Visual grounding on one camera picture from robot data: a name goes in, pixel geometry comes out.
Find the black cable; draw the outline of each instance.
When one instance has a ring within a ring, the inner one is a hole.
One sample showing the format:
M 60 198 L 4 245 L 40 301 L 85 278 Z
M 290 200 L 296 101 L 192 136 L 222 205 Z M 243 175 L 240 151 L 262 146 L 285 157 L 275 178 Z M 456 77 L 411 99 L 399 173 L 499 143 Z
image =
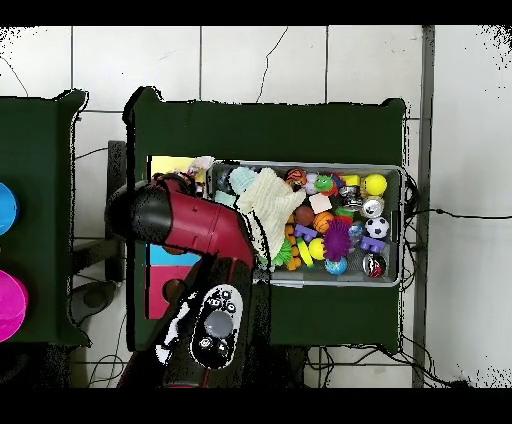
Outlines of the black cable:
M 85 153 L 84 155 L 76 156 L 75 160 L 82 159 L 82 158 L 92 155 L 93 153 L 96 153 L 96 152 L 101 152 L 102 150 L 108 150 L 108 147 L 102 147 L 101 149 L 93 150 L 92 152 Z

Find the white cloth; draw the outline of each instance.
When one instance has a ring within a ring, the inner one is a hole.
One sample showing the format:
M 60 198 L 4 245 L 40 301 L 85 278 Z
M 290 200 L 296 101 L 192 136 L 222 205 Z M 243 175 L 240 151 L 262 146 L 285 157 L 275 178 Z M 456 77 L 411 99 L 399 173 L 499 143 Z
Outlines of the white cloth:
M 254 248 L 261 256 L 266 258 L 267 253 L 264 236 L 254 214 L 263 227 L 272 260 L 281 250 L 286 221 L 305 198 L 304 190 L 293 192 L 293 189 L 271 168 L 263 168 L 247 190 L 240 195 L 235 207 L 249 221 Z

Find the soccer ball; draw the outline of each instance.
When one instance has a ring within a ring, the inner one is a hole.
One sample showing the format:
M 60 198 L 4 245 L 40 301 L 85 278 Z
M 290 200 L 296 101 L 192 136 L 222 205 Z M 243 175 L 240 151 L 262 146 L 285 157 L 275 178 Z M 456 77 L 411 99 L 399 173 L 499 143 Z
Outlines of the soccer ball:
M 372 238 L 384 238 L 389 231 L 389 222 L 384 218 L 369 219 L 365 224 L 366 231 Z

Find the blue bowl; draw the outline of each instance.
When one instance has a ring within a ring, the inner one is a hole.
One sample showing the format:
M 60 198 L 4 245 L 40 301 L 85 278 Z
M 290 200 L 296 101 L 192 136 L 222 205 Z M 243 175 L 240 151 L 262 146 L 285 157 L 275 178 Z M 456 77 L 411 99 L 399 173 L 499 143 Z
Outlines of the blue bowl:
M 18 202 L 11 190 L 0 183 L 0 236 L 5 234 L 16 221 Z

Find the pink bowl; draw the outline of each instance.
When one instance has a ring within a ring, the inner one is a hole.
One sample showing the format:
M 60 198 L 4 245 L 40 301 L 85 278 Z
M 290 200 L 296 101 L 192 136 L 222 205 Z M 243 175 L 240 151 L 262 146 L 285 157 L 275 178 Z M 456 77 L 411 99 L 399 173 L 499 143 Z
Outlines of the pink bowl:
M 25 319 L 27 304 L 28 294 L 23 283 L 0 271 L 0 342 L 19 330 Z

